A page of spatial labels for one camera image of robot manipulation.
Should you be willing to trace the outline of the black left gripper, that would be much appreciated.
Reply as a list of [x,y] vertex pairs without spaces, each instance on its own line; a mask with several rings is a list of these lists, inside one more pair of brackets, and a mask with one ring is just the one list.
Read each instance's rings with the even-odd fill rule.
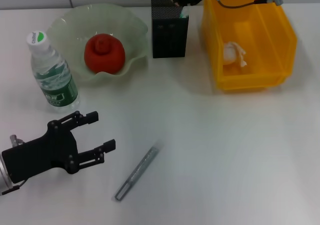
[[97,111],[86,115],[78,110],[47,125],[46,133],[22,145],[4,150],[1,155],[13,183],[19,183],[53,168],[64,169],[68,174],[105,162],[105,154],[116,149],[116,141],[78,154],[77,143],[71,130],[95,123]]

